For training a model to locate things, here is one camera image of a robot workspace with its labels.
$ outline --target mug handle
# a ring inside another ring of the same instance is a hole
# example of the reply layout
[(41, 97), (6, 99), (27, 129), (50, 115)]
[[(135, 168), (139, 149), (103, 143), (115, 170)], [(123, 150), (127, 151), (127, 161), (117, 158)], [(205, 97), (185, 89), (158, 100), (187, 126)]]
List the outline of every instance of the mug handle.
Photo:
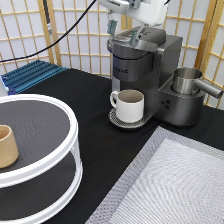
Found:
[(114, 108), (116, 108), (117, 107), (117, 105), (114, 103), (114, 97), (113, 97), (113, 95), (116, 95), (116, 96), (118, 96), (118, 91), (113, 91), (111, 94), (110, 94), (110, 103), (111, 103), (111, 105), (114, 107)]

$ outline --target coffee cup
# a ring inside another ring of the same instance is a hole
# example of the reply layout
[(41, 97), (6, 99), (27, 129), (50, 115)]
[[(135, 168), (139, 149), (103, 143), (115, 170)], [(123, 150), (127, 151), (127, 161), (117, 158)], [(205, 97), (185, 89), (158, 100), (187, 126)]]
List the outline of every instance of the coffee cup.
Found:
[(0, 168), (10, 166), (18, 158), (19, 152), (12, 129), (0, 125)]
[(116, 116), (123, 122), (134, 123), (143, 117), (144, 95), (137, 90), (114, 91), (110, 95), (110, 102), (116, 108)]

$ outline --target blue object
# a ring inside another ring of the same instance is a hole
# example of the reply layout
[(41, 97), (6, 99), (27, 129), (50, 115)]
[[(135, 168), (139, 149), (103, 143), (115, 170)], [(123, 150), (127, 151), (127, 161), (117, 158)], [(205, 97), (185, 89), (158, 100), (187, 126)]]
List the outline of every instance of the blue object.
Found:
[(2, 76), (5, 86), (20, 93), (67, 68), (36, 60)]

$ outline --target black cable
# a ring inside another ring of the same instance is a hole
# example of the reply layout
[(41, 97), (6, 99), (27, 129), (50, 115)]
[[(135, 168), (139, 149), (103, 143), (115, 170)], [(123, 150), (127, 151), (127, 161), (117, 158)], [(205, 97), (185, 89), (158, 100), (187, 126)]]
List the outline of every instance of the black cable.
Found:
[(164, 5), (168, 4), (168, 2), (170, 2), (170, 0), (167, 0), (167, 2)]
[(16, 60), (21, 60), (21, 59), (26, 59), (26, 58), (30, 58), (30, 57), (33, 57), (37, 54), (40, 54), (42, 53), (43, 51), (46, 51), (47, 49), (53, 47), (55, 44), (57, 44), (59, 41), (61, 41), (65, 36), (68, 35), (68, 33), (70, 33), (78, 24), (79, 22), (81, 21), (81, 19), (85, 16), (85, 14), (89, 11), (89, 9), (93, 6), (93, 4), (96, 2), (97, 0), (93, 0), (92, 3), (88, 6), (88, 8), (84, 11), (84, 13), (79, 17), (79, 19), (77, 20), (77, 22), (66, 32), (64, 33), (57, 41), (55, 41), (53, 44), (51, 44), (50, 46), (34, 53), (34, 54), (31, 54), (31, 55), (28, 55), (28, 56), (25, 56), (25, 57), (20, 57), (20, 58), (13, 58), (13, 59), (7, 59), (7, 60), (3, 60), (3, 61), (0, 61), (0, 63), (2, 62), (7, 62), (7, 61), (16, 61)]

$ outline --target two-tier stand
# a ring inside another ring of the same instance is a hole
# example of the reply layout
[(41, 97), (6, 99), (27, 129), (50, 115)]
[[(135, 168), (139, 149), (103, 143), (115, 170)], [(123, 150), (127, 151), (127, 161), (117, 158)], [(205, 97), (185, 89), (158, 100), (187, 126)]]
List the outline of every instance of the two-tier stand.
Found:
[(0, 124), (12, 128), (19, 150), (0, 169), (0, 224), (42, 223), (69, 203), (82, 178), (76, 117), (52, 97), (15, 95), (0, 98)]

